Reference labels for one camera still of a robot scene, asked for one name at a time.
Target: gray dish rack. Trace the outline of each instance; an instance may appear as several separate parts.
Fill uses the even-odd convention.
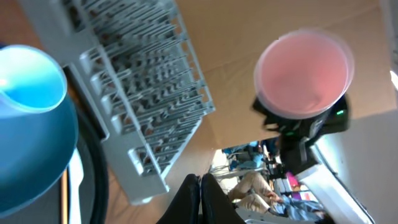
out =
[[[169,191],[173,163],[215,110],[173,1],[19,0],[46,51],[72,74],[106,134],[133,205]]]

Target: light blue cup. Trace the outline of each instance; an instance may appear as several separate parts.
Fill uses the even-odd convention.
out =
[[[67,80],[58,63],[26,45],[0,49],[0,119],[48,112],[67,94]]]

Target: gray wall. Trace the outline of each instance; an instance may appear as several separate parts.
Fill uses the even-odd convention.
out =
[[[398,111],[353,120],[320,148],[376,223],[398,223]]]

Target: chopstick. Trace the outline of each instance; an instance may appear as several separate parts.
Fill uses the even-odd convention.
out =
[[[61,224],[68,224],[68,201],[68,169],[65,169],[61,177]]]

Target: pink bowl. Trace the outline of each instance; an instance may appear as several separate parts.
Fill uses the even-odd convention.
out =
[[[330,108],[348,89],[354,60],[348,46],[330,34],[298,30],[262,53],[254,70],[260,102],[288,119],[306,119]]]

